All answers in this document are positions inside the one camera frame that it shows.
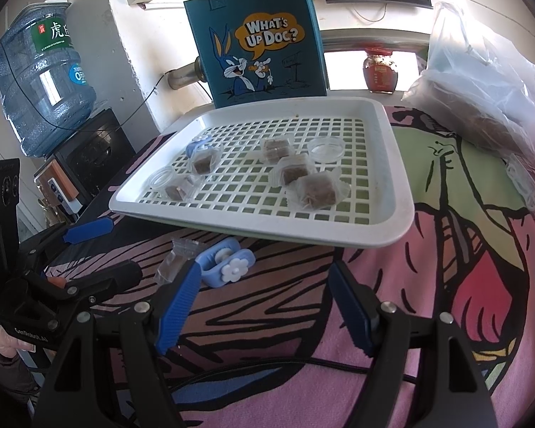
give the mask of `cartoon rabbit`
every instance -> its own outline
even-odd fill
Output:
[[[220,40],[218,34],[210,27],[210,37],[214,47],[214,55],[220,66],[224,69],[224,77],[234,79],[234,95],[254,92],[255,88],[251,81],[244,77],[244,72],[248,62],[244,58],[229,56],[228,52],[231,47],[230,31],[226,26],[224,38]]]
[[[271,58],[266,59],[265,61],[256,61],[250,69],[255,71],[255,74],[258,76],[258,86],[255,88],[257,92],[267,90],[268,85],[273,83],[273,76],[271,75],[271,69],[268,64],[271,62]]]

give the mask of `metal pipe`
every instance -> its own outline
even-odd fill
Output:
[[[398,31],[395,29],[335,29],[321,31],[324,51],[359,51],[371,47],[387,48],[394,51],[418,53],[428,48],[429,34]],[[206,82],[201,69],[200,57],[195,62],[172,71],[168,77],[172,90],[191,85],[197,81]]]

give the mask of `green label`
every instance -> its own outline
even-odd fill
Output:
[[[67,25],[61,17],[49,17],[32,26],[32,39],[38,53],[53,48],[73,48]]]

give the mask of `human hand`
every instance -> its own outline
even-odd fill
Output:
[[[48,277],[48,281],[59,288],[65,287],[67,283],[67,280],[62,277]],[[16,356],[17,349],[35,352],[36,346],[10,336],[2,328],[2,325],[0,325],[0,354],[8,359],[12,359]]]

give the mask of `orange speech bubble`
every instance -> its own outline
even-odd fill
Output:
[[[305,38],[303,27],[290,13],[250,14],[234,34],[244,50],[254,53],[252,61],[265,50],[281,50]]]

